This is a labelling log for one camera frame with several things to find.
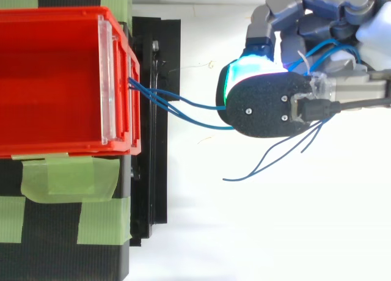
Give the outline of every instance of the plastic bin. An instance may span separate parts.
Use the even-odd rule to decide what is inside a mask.
[[[0,10],[0,156],[136,155],[140,65],[109,9]]]

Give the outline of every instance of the cable connector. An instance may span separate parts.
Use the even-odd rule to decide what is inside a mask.
[[[307,98],[298,102],[299,115],[305,122],[328,119],[342,111],[340,102],[331,102],[325,99],[310,100]]]

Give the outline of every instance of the blue cable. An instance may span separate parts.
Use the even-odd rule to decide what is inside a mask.
[[[308,130],[314,128],[314,127],[317,127],[319,124],[322,124],[322,121],[319,121],[319,122],[316,122],[314,125],[312,125]],[[291,136],[291,137],[288,137],[278,143],[276,143],[275,145],[273,145],[272,147],[269,148],[269,150],[266,151],[266,153],[263,155],[261,161],[258,163],[258,165],[254,168],[254,170],[250,173],[254,173],[255,171],[257,171],[257,169],[262,165],[263,161],[266,159],[267,155],[277,146],[279,146],[280,144],[283,144],[284,142],[287,142],[287,141],[290,141],[291,139],[294,139],[295,137],[298,137],[300,134],[297,134],[295,136]]]
[[[178,100],[181,100],[181,101],[184,101],[185,103],[191,105],[191,106],[194,106],[194,107],[198,107],[198,108],[201,108],[201,109],[206,109],[206,110],[217,110],[217,111],[223,111],[223,110],[226,110],[226,107],[225,106],[207,106],[207,105],[202,105],[202,104],[198,104],[198,103],[195,103],[195,102],[192,102],[186,98],[183,98],[182,96],[179,96],[177,95],[176,93],[172,93],[172,92],[169,92],[168,90],[161,90],[161,89],[149,89],[151,92],[155,92],[155,93],[162,93],[164,95],[167,95],[167,96],[170,96],[170,97],[174,97]]]
[[[357,57],[357,60],[358,60],[358,63],[361,63],[361,57],[360,57],[360,53],[358,52],[358,50],[351,46],[351,45],[341,45],[341,46],[338,46],[338,47],[335,47],[333,49],[331,49],[330,51],[324,53],[322,55],[322,57],[319,58],[319,60],[317,60],[311,67],[310,71],[313,72],[315,71],[316,69],[318,69],[318,67],[328,58],[330,57],[331,55],[335,54],[336,52],[339,52],[341,50],[346,50],[346,49],[349,49],[351,51],[354,52],[354,54],[356,55]]]
[[[327,120],[324,120],[324,121],[321,121],[321,122],[317,122],[316,124],[314,124],[312,126],[315,127],[317,125],[317,127],[315,127],[314,129],[311,130],[311,132],[309,132],[303,139],[301,139],[293,148],[291,148],[289,151],[287,151],[284,155],[282,155],[280,158],[278,158],[277,160],[275,160],[274,162],[270,163],[269,165],[267,165],[266,167],[258,170],[258,171],[255,171],[255,172],[251,172],[249,175],[247,175],[246,177],[243,177],[243,178],[239,178],[239,179],[223,179],[224,181],[228,181],[228,182],[239,182],[239,181],[244,181],[246,179],[249,179],[250,177],[253,177],[257,174],[259,174],[260,172],[270,168],[271,166],[275,165],[276,163],[278,163],[279,161],[283,160],[286,156],[288,156],[291,152],[293,152],[295,149],[297,149],[298,146],[300,146],[307,138],[309,138],[314,132],[316,132],[316,135],[318,134],[318,130],[319,128],[321,128],[324,124],[326,124],[330,119],[327,119]],[[292,139],[294,137],[289,137],[288,139],[285,139],[283,140],[282,142],[286,142],[288,141],[289,139]],[[279,145],[281,144],[282,142],[279,142],[277,144],[275,144],[274,146],[272,146],[268,152],[274,148],[276,145]],[[306,146],[306,149],[310,146],[310,144],[313,142],[313,140],[311,140],[311,142],[308,144],[308,146]]]
[[[350,53],[353,53],[354,55],[356,55],[357,57],[357,61],[358,63],[361,63],[361,56],[360,56],[360,53],[358,52],[357,48],[354,47],[354,46],[351,46],[351,45],[342,45],[341,43],[339,43],[338,41],[334,40],[334,39],[330,39],[330,40],[327,40],[327,41],[324,41],[322,43],[320,43],[318,46],[314,47],[314,49],[312,49],[311,51],[309,51],[305,56],[306,57],[310,57],[312,56],[314,53],[316,53],[319,49],[321,49],[322,47],[326,46],[326,45],[330,45],[330,44],[334,44],[334,45],[337,45],[337,47],[333,48],[333,49],[330,49],[328,52],[326,52],[323,56],[327,55],[327,57],[325,57],[323,60],[322,57],[318,60],[320,61],[319,65],[317,65],[317,67],[315,69],[317,69],[320,64],[322,64],[328,57],[330,57],[331,55],[333,55],[334,53],[340,51],[340,50],[345,50],[345,51],[348,51]],[[297,66],[299,66],[301,63],[303,63],[303,59],[299,59],[298,61],[296,61],[294,64],[292,64],[289,68],[288,68],[288,71],[293,71]]]
[[[338,42],[336,39],[331,38],[329,40],[321,42],[318,46],[314,47],[311,51],[309,51],[305,56],[306,57],[311,57],[316,52],[318,52],[321,48],[323,48],[324,46],[327,46],[327,45],[336,45],[336,46],[338,46],[338,45],[340,45],[340,42]],[[297,66],[302,64],[303,61],[304,61],[303,58],[297,60],[294,64],[289,66],[288,71],[293,71]]]
[[[233,130],[232,126],[214,126],[214,125],[208,125],[208,124],[204,124],[204,123],[198,122],[198,121],[188,117],[186,114],[184,114],[183,112],[178,110],[175,106],[172,106],[165,99],[163,99],[163,98],[157,96],[156,94],[152,93],[150,90],[148,90],[147,88],[145,88],[144,86],[139,84],[137,81],[135,81],[135,80],[130,78],[129,82],[133,86],[135,86],[135,88],[137,90],[139,90],[140,93],[143,94],[143,96],[145,96],[152,103],[156,104],[157,106],[159,106],[163,110],[167,111],[168,113],[173,114],[174,116],[176,116],[178,118],[181,118],[181,119],[183,119],[183,120],[185,120],[187,122],[190,122],[190,123],[193,123],[195,125],[202,126],[202,127],[205,127],[205,128],[209,128],[209,129],[212,129],[212,130]]]

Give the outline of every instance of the screw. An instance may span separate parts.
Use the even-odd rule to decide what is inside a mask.
[[[158,52],[159,51],[159,41],[153,41],[152,42],[152,50],[153,50],[153,52]]]

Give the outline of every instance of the blue led light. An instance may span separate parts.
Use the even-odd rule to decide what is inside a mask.
[[[227,79],[224,88],[224,102],[227,101],[228,93],[239,82],[256,75],[287,72],[282,65],[277,65],[266,56],[244,56],[228,68]]]

